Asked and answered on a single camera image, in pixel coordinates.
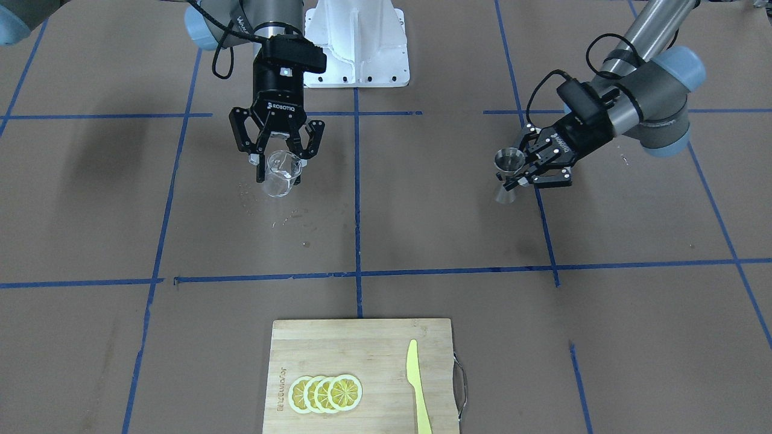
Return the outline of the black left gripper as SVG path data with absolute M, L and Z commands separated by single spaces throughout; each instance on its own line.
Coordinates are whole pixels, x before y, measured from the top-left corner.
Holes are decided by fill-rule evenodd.
M 606 115 L 594 121 L 582 121 L 566 115 L 550 127 L 524 124 L 519 135 L 519 150 L 525 159 L 537 159 L 540 168 L 572 167 L 579 160 L 614 138 L 614 127 Z M 516 186 L 533 185 L 536 189 L 559 189 L 572 185 L 571 170 L 549 170 L 541 174 L 524 173 Z

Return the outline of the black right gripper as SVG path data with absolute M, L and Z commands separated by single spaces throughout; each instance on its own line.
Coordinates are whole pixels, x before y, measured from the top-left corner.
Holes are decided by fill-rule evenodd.
M 248 162 L 256 167 L 256 182 L 265 181 L 265 148 L 273 136 L 286 139 L 290 151 L 295 151 L 303 165 L 319 154 L 325 121 L 306 122 L 303 109 L 303 71 L 300 67 L 275 65 L 265 58 L 253 62 L 253 105 L 234 107 L 229 122 L 239 152 L 248 154 Z M 256 142 L 249 137 L 247 121 L 254 120 L 259 128 Z M 306 132 L 306 145 L 300 137 L 300 127 Z

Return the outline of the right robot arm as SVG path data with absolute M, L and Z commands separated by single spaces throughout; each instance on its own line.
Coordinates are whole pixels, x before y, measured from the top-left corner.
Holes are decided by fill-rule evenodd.
M 304 77 L 326 71 L 320 46 L 307 39 L 302 1 L 189 1 L 185 27 L 204 51 L 219 53 L 247 42 L 257 44 L 253 60 L 253 102 L 235 107 L 229 121 L 237 147 L 257 167 L 256 180 L 267 175 L 265 149 L 273 137 L 285 139 L 300 159 L 317 156 L 323 121 L 305 110 Z

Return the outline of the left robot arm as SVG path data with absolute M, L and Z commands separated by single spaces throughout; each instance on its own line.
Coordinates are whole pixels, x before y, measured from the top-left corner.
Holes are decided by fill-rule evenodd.
M 567 187 L 579 160 L 620 136 L 656 157 L 686 148 L 688 96 L 705 82 L 706 69 L 695 52 L 674 42 L 697 7 L 697 1 L 649 2 L 590 81 L 549 72 L 563 79 L 557 94 L 565 115 L 547 127 L 527 121 L 513 148 L 515 168 L 497 173 L 502 187 Z

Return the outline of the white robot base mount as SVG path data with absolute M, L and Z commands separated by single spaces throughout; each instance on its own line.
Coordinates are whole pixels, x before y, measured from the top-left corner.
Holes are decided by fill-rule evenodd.
M 391 1 L 319 1 L 305 37 L 326 54 L 325 72 L 306 72 L 307 88 L 392 88 L 411 81 L 405 14 Z

